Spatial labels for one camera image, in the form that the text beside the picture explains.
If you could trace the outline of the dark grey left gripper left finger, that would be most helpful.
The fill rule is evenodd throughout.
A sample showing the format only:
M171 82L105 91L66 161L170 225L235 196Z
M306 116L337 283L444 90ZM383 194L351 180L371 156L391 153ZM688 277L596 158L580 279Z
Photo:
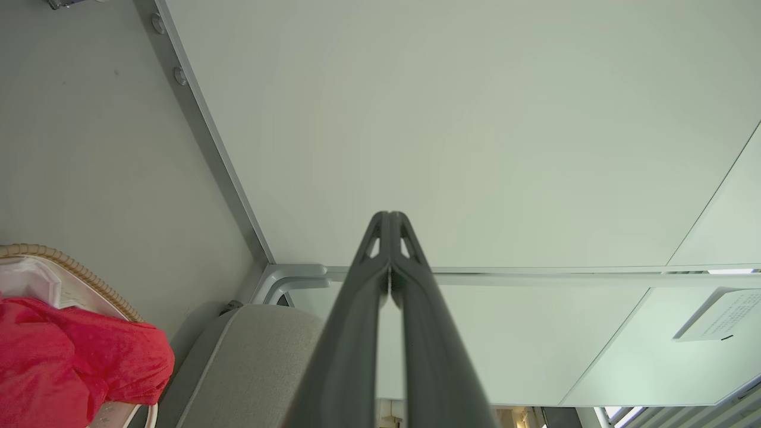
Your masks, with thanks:
M283 426L375 425L379 311L388 298L390 262L391 214L378 212L361 239Z

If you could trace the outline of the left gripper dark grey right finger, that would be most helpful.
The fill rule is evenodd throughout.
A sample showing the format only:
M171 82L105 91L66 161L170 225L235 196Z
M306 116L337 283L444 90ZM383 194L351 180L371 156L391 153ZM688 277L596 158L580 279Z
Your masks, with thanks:
M409 427L495 427L495 416L408 217L391 213Z

